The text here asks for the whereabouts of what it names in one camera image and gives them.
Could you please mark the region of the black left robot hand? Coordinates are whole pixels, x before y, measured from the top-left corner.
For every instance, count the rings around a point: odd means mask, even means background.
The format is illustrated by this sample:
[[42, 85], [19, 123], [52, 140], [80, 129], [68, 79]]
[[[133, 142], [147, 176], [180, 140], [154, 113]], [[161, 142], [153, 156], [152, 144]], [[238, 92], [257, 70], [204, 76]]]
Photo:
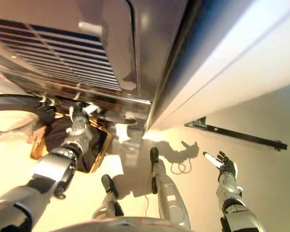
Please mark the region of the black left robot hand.
[[74, 119], [78, 116], [83, 116], [85, 118], [88, 118], [88, 116], [96, 111], [99, 107], [94, 104], [86, 104], [83, 102], [76, 102], [72, 106], [69, 107], [69, 115], [71, 121], [74, 121]]

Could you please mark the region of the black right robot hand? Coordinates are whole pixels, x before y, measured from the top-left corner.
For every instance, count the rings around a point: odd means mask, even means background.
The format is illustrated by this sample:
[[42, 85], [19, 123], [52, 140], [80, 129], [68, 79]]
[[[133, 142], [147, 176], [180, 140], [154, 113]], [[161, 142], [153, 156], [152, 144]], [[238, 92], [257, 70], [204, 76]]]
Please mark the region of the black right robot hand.
[[230, 173], [235, 179], [237, 179], [237, 163], [233, 162], [224, 152], [220, 151], [218, 155], [214, 157], [204, 151], [203, 156], [220, 171], [218, 179], [224, 173]]

